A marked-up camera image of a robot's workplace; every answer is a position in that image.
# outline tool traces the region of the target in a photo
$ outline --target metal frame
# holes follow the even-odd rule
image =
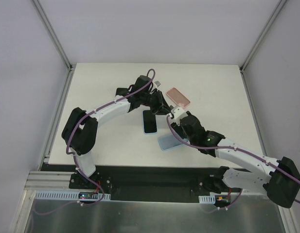
[[[271,27],[273,26],[275,20],[277,19],[277,17],[280,15],[280,13],[282,12],[282,9],[284,8],[284,6],[286,5],[286,3],[289,0],[280,0],[275,9],[273,10],[270,18],[268,19],[268,21],[266,22],[265,26],[263,27],[262,31],[260,32],[256,42],[254,43],[252,49],[250,50],[247,58],[244,61],[244,64],[241,66],[241,72],[243,73],[244,70],[247,68],[248,64],[250,63],[251,59],[253,58],[253,56],[256,54],[256,52],[258,51],[258,48],[260,47],[261,43],[264,41],[267,33],[270,31]]]
[[[55,132],[57,130],[57,127],[58,127],[58,124],[59,124],[59,121],[61,118],[61,114],[63,111],[63,106],[64,106],[64,103],[67,98],[67,94],[68,94],[71,80],[73,77],[75,65],[73,66],[70,63],[40,1],[39,0],[31,0],[31,2],[32,2],[34,8],[36,9],[43,25],[45,26],[45,29],[46,29],[50,39],[52,40],[54,46],[56,47],[61,59],[65,63],[66,67],[68,68],[68,75],[66,77],[65,84],[61,91],[60,99],[59,99],[58,105],[56,107],[56,112],[53,117],[51,128],[50,128],[50,131],[48,134],[48,138],[46,140],[44,150],[42,153],[42,159],[41,159],[41,163],[40,163],[40,167],[39,167],[41,169],[43,163],[48,161],[49,154],[50,154],[50,151],[53,146]],[[241,69],[240,69],[241,74],[242,74],[242,79],[244,82],[244,87],[245,87],[246,94],[248,97],[248,102],[250,105],[250,109],[252,111],[253,119],[254,119],[255,126],[256,126],[256,129],[258,132],[258,137],[259,137],[261,147],[262,147],[264,154],[265,154],[264,143],[263,143],[259,125],[258,125],[258,122],[256,119],[254,105],[252,103],[250,92],[247,87],[246,79],[245,79],[243,73],[287,2],[288,2],[288,0],[280,0],[278,2],[276,8],[272,12],[272,14],[271,14],[270,18],[268,19],[267,23],[265,24],[263,30],[259,34],[255,44],[253,45],[252,49],[250,50],[250,53],[248,54],[246,60],[244,61],[244,64],[241,66]],[[29,213],[30,213],[30,210],[32,207],[32,203],[33,203],[33,199],[34,199],[36,190],[66,190],[66,191],[70,190],[69,182],[70,182],[70,176],[72,173],[73,172],[52,172],[52,171],[32,171],[32,172],[30,172],[27,183],[24,187],[24,191],[23,191],[23,194],[21,197],[20,204],[18,206],[16,217],[14,219],[14,222],[13,222],[13,225],[11,228],[12,232],[16,232],[16,233],[24,232],[26,224],[28,222]],[[288,232],[288,233],[297,232],[298,229],[296,228],[296,225],[294,222],[294,215],[291,212],[291,210],[284,209],[281,207],[279,207],[279,210],[280,210],[280,213],[282,216],[282,220],[283,220],[286,232]]]
[[[10,232],[23,233],[29,222],[29,214],[33,204],[35,190],[24,190]]]
[[[70,63],[66,53],[64,52],[62,45],[56,35],[56,33],[53,30],[53,27],[50,23],[50,21],[48,20],[48,17],[41,5],[41,3],[39,2],[39,0],[31,0],[34,8],[36,9],[38,16],[40,17],[42,23],[45,26],[45,29],[50,37],[50,39],[53,42],[53,45],[55,46],[55,48],[57,49],[62,61],[65,63],[65,65],[67,66],[67,68],[70,70],[72,68],[72,64]]]
[[[47,162],[49,160],[50,152],[53,147],[53,142],[54,142],[56,131],[58,129],[58,125],[59,125],[59,121],[60,121],[61,114],[63,111],[63,107],[66,102],[67,96],[68,96],[68,92],[69,92],[70,84],[71,84],[71,81],[73,78],[74,70],[75,70],[75,66],[72,66],[71,70],[68,71],[68,75],[66,77],[65,83],[61,90],[61,95],[60,95],[58,104],[56,106],[56,112],[55,112],[55,115],[54,115],[52,123],[51,123],[51,127],[50,127],[48,137],[47,137],[47,140],[46,140],[46,143],[45,143],[42,155],[41,155],[38,169],[41,169],[43,163]]]
[[[245,79],[244,74],[242,72],[241,72],[241,76],[242,76],[244,88],[245,88],[245,91],[246,91],[248,103],[249,103],[249,106],[250,106],[252,118],[253,118],[253,121],[255,123],[256,131],[257,131],[258,138],[259,138],[259,141],[260,141],[262,153],[263,153],[264,156],[267,156],[266,151],[265,151],[265,145],[264,145],[264,142],[263,142],[262,136],[261,136],[260,127],[259,127],[259,124],[258,124],[258,121],[257,121],[255,108],[254,108],[254,105],[253,105],[253,102],[252,102],[252,98],[251,98],[251,95],[250,95],[250,91],[248,89],[248,86],[247,86],[247,83],[246,83],[246,79]]]

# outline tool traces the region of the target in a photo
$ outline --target light blue phone case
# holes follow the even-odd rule
[[[179,142],[172,133],[159,137],[158,142],[162,151],[170,150],[183,145],[183,143]]]

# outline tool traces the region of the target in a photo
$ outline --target white wall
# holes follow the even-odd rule
[[[293,159],[300,172],[300,0],[285,6],[245,79],[268,155]],[[300,205],[293,211],[300,226]]]
[[[67,70],[29,0],[0,0],[0,233],[36,169]]]
[[[41,0],[77,62],[242,65],[279,0]]]

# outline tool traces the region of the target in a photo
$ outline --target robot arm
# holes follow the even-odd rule
[[[158,90],[159,82],[154,82],[151,87],[148,86],[135,95],[123,99],[123,96],[135,92],[149,83],[150,80],[149,77],[141,75],[137,78],[135,84],[129,88],[117,88],[116,97],[113,100],[114,103],[99,111],[96,111],[97,108],[88,110],[82,110],[80,108],[73,109],[61,134],[66,144],[68,144],[72,131],[80,119],[88,115],[88,113],[93,112],[93,114],[87,116],[81,125],[78,126],[70,143],[72,152],[77,155],[75,159],[86,176],[91,176],[96,170],[90,151],[95,144],[98,128],[116,116],[131,112],[140,107],[140,105],[149,106],[152,113],[156,115],[166,115],[170,113],[171,108],[165,101],[162,92]]]
[[[270,200],[282,207],[291,207],[300,184],[249,155],[252,152],[225,138],[222,134],[206,131],[195,116],[188,111],[185,112],[181,107],[174,108],[169,116],[173,121],[171,127],[180,137],[187,138],[193,146],[207,148],[206,150],[198,149],[201,153],[228,160],[250,171],[220,167],[217,176],[210,177],[208,182],[203,184],[209,191],[220,193],[224,185],[231,188],[244,188],[267,195]],[[283,169],[300,181],[300,174],[292,160],[286,157],[277,160],[262,155],[256,156]]]
[[[250,171],[238,171],[222,166],[218,174],[203,182],[206,189],[220,193],[225,187],[245,188],[267,195],[282,207],[291,207],[300,189],[300,184],[259,159],[263,158],[263,160],[271,162],[276,168],[284,170],[300,181],[300,174],[292,160],[286,157],[277,160],[262,155],[250,156],[249,150],[238,146],[222,134],[206,131],[190,112],[185,112],[181,107],[171,109],[162,92],[158,90],[158,82],[152,83],[152,86],[146,86],[150,81],[151,79],[147,76],[140,76],[129,88],[117,88],[114,103],[108,103],[107,107],[99,111],[96,111],[95,108],[73,109],[62,132],[62,138],[74,152],[75,159],[84,175],[89,177],[96,170],[90,151],[95,144],[98,128],[116,116],[129,113],[140,105],[145,105],[150,107],[153,114],[169,115],[172,119],[170,127],[176,132],[177,137],[187,138],[190,141],[188,146],[198,147],[201,153],[231,161]]]

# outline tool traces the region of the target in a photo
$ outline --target phone screen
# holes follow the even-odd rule
[[[144,133],[156,133],[158,131],[155,115],[150,110],[143,111],[143,130]]]

